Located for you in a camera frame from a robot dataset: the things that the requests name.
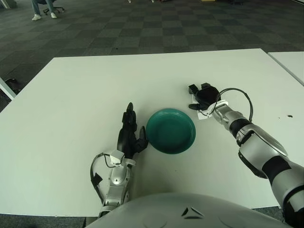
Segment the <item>green bowl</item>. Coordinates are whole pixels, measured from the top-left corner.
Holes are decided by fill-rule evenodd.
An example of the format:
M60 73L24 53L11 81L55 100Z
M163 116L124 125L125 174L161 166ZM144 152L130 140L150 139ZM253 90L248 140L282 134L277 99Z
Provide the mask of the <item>green bowl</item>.
M185 113L166 108L154 113L146 127L149 143L167 154L187 150L195 140L195 126Z

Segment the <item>robot forearm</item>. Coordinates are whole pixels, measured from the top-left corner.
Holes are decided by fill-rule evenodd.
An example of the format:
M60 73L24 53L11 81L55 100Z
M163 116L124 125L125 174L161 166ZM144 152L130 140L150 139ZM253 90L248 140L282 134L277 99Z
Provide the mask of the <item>robot forearm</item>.
M303 227L304 168L291 162L284 147L242 113L224 104L216 107L212 115L237 140L242 162L256 176L269 179L286 222Z

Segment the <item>sneaker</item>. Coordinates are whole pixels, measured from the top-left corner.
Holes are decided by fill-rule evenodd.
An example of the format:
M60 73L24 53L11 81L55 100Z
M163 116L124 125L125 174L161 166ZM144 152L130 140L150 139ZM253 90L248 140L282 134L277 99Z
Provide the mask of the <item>sneaker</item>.
M51 13L51 18L57 18L55 13Z
M32 20L39 20L41 19L41 16L38 14L35 14L34 17L32 18Z

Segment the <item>table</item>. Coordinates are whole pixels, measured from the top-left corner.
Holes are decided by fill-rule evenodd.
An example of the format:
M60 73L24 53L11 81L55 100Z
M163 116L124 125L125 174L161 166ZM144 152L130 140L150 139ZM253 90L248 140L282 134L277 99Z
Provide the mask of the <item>table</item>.
M304 51L269 52L268 55L304 85Z
M238 158L233 136L188 108L188 86L204 82L246 91L253 122L304 165L304 89L260 49L54 58L0 113L0 213L97 216L101 205L90 165L96 154L116 148L129 102L138 126L167 107L184 111L196 126L187 151L167 155L149 145L135 157L133 197L191 192L250 208L278 205L268 180ZM242 94L222 98L248 116ZM109 169L103 159L95 170L105 179L105 192Z

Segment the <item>gray carpet tile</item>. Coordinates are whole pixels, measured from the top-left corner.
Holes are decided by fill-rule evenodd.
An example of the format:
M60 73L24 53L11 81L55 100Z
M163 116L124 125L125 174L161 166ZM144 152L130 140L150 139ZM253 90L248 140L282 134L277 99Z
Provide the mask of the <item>gray carpet tile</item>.
M0 214L1 228L82 228L83 217L17 216Z
M244 48L304 51L304 6L292 0L247 0L243 5L228 0L58 0L54 5L66 11L57 19L48 14L38 21L31 21L28 0L16 2L16 9L0 9L0 77L15 78L21 87L54 57ZM0 111L7 103L1 96ZM259 210L281 219L278 208ZM0 216L5 228L80 227L82 220Z

